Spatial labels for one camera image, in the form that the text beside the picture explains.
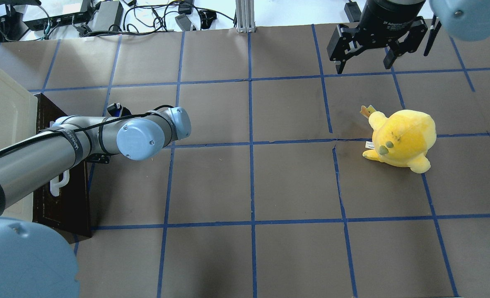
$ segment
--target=cable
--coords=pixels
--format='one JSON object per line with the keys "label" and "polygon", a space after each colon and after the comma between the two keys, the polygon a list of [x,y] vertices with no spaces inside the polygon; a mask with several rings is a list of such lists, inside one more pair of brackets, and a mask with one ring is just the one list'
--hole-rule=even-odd
{"label": "cable", "polygon": [[[12,39],[9,39],[9,38],[7,37],[7,35],[6,35],[4,32],[2,32],[2,31],[0,31],[0,33],[2,33],[2,35],[4,36],[4,38],[5,38],[7,41],[9,41],[9,42],[18,42],[18,41],[19,41],[19,40],[12,40]],[[43,38],[43,37],[41,36],[41,37],[39,37],[39,38],[37,38],[37,39],[32,39],[32,40],[29,40],[29,41],[41,40],[42,38]]]}
{"label": "cable", "polygon": [[128,31],[128,32],[131,32],[131,31],[129,30],[129,25],[130,25],[130,26],[133,26],[133,27],[136,29],[136,33],[140,33],[140,31],[138,30],[138,28],[136,28],[136,26],[135,26],[135,25],[133,25],[133,24],[131,24],[131,23],[127,24],[127,31]]}
{"label": "cable", "polygon": [[92,32],[92,29],[90,29],[90,27],[87,24],[82,24],[80,26],[76,26],[74,24],[75,17],[76,17],[75,15],[72,16],[72,26],[79,32],[80,37],[84,37],[87,34]]}
{"label": "cable", "polygon": [[50,33],[51,25],[52,25],[51,17],[48,14],[48,12],[44,9],[44,7],[42,7],[42,5],[39,5],[39,8],[42,11],[44,11],[44,13],[46,13],[46,17],[48,18],[48,26],[46,26],[46,28],[44,29],[44,35],[42,36],[42,39],[48,39],[48,37],[49,37],[48,34]]}
{"label": "cable", "polygon": [[[170,106],[168,104],[163,104],[157,108],[154,108],[154,111],[157,111],[161,108],[173,108],[173,106]],[[74,130],[74,132],[85,132],[86,130],[92,130],[96,127],[100,127],[100,126],[104,126],[104,125],[107,125],[107,124],[111,124],[111,123],[114,123],[114,122],[118,122],[118,121],[122,121],[122,120],[126,120],[126,119],[131,119],[131,118],[135,118],[135,117],[147,117],[149,115],[158,115],[158,114],[154,114],[154,113],[143,113],[143,114],[136,114],[136,115],[126,115],[126,116],[123,116],[123,117],[119,117],[119,118],[116,118],[116,119],[112,119],[112,120],[109,120],[109,121],[105,121],[105,122],[101,122],[101,123],[98,123],[98,124],[94,124],[94,125],[91,125],[91,126],[87,126],[87,127],[82,127],[82,128],[77,128],[76,130]],[[2,158],[3,156],[11,153],[12,151],[15,151],[17,149],[21,149],[23,147],[27,147],[33,143],[36,143],[38,141],[44,141],[46,139],[50,139],[50,138],[53,138],[53,137],[57,137],[57,136],[63,136],[63,134],[61,132],[52,132],[50,134],[45,134],[45,135],[39,135],[39,136],[35,136],[35,137],[32,137],[32,138],[29,138],[29,139],[26,139],[22,142],[19,142],[19,143],[16,143],[14,145],[11,145],[9,147],[6,147],[4,149],[1,149],[0,150],[0,158]]]}
{"label": "cable", "polygon": [[159,8],[164,8],[164,15],[163,15],[163,17],[161,18],[162,20],[161,20],[161,21],[159,20],[159,22],[160,22],[160,24],[162,25],[162,28],[163,28],[163,29],[164,29],[166,32],[169,32],[169,31],[167,30],[167,25],[166,25],[166,21],[165,21],[165,16],[167,16],[167,15],[168,15],[168,13],[169,13],[167,10],[168,10],[168,8],[169,8],[170,6],[176,7],[176,6],[179,6],[179,5],[186,5],[186,6],[190,6],[191,8],[194,8],[194,9],[197,11],[197,14],[199,14],[199,10],[207,10],[207,11],[212,11],[212,12],[215,12],[215,13],[217,13],[217,14],[219,14],[219,15],[222,15],[222,16],[224,16],[224,17],[226,17],[226,18],[228,18],[228,19],[230,19],[230,20],[232,20],[232,21],[234,21],[234,20],[235,20],[235,18],[231,18],[231,17],[229,17],[228,15],[225,15],[224,13],[219,12],[219,11],[211,10],[211,9],[209,9],[209,8],[197,7],[197,6],[193,5],[193,4],[186,3],[186,2],[184,2],[184,1],[182,1],[182,0],[174,0],[174,1],[169,2],[168,4],[159,4],[159,5],[141,5],[141,6],[136,6],[136,5],[135,5],[135,6],[131,7],[131,8],[129,8],[129,9],[128,9],[128,10],[125,12],[125,17],[123,18],[123,22],[122,22],[122,28],[123,28],[124,30],[126,30],[126,17],[127,17],[127,15],[129,14],[129,12],[130,12],[130,11],[135,11],[135,9],[136,9],[136,8],[140,8],[140,9],[152,9],[152,10],[159,9]]}
{"label": "cable", "polygon": [[136,19],[138,22],[142,23],[144,26],[146,26],[146,27],[148,27],[148,28],[152,28],[152,26],[151,26],[151,25],[148,25],[148,24],[144,23],[144,22],[143,22],[141,19],[139,19],[139,18],[136,16],[136,10],[134,11],[134,14],[135,14],[135,19]]}
{"label": "cable", "polygon": [[44,36],[44,37],[43,37],[43,38],[44,38],[44,40],[48,40],[48,39],[50,39],[51,34],[53,33],[53,31],[54,31],[55,29],[59,28],[59,25],[60,25],[60,22],[58,22],[56,25],[54,25],[54,26],[53,26],[53,28],[51,28],[51,29],[48,31],[48,33],[46,34],[46,36]]}
{"label": "cable", "polygon": [[110,31],[110,30],[111,30],[111,28],[114,28],[115,26],[116,26],[116,27],[118,27],[118,31],[121,31],[120,25],[117,25],[117,24],[112,24],[112,25],[110,25],[110,26],[109,26],[109,28],[108,28],[107,30],[108,30],[108,31]]}
{"label": "cable", "polygon": [[149,35],[153,34],[156,32],[162,32],[158,30],[153,30],[149,32],[140,32],[140,33],[135,33],[135,32],[125,32],[125,31],[92,31],[88,32],[82,37],[89,37],[89,36],[108,36],[108,35],[117,35],[117,34],[123,34],[123,35],[134,35],[134,36],[144,36],[144,35]]}

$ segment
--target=white hook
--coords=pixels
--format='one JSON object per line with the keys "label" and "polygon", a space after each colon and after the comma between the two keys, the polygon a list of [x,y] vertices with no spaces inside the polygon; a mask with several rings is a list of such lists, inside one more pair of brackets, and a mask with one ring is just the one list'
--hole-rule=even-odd
{"label": "white hook", "polygon": [[70,170],[66,170],[63,172],[63,179],[59,182],[59,176],[55,176],[55,178],[50,181],[50,192],[54,197],[59,196],[59,188],[68,184],[70,180]]}

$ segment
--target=white label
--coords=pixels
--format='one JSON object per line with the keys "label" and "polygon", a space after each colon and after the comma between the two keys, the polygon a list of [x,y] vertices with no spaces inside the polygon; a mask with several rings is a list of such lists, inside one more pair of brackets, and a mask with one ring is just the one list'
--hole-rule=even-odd
{"label": "white label", "polygon": [[80,12],[81,3],[63,5],[63,14]]}

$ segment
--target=power adapter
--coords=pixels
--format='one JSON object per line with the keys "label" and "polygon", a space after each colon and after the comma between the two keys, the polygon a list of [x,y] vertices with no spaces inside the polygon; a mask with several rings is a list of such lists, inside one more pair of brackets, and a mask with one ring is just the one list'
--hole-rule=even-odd
{"label": "power adapter", "polygon": [[186,3],[186,5],[179,4],[179,14],[191,14],[193,10],[193,7],[191,7],[193,5],[193,0],[183,0],[182,2]]}
{"label": "power adapter", "polygon": [[345,12],[351,23],[361,21],[361,9],[359,9],[357,2],[346,3]]}
{"label": "power adapter", "polygon": [[96,20],[92,26],[93,31],[118,30],[120,28],[121,16],[123,15],[123,6],[120,1],[99,2]]}

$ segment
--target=floor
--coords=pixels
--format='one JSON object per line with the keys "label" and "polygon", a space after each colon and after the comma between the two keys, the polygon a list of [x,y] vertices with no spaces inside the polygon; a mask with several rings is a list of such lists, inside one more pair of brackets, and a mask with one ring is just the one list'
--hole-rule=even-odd
{"label": "floor", "polygon": [[[336,75],[334,25],[0,45],[0,67],[68,114],[184,107],[191,137],[91,174],[80,296],[490,297],[490,38],[440,32]],[[362,157],[361,105],[424,111],[438,140],[415,174]]]}

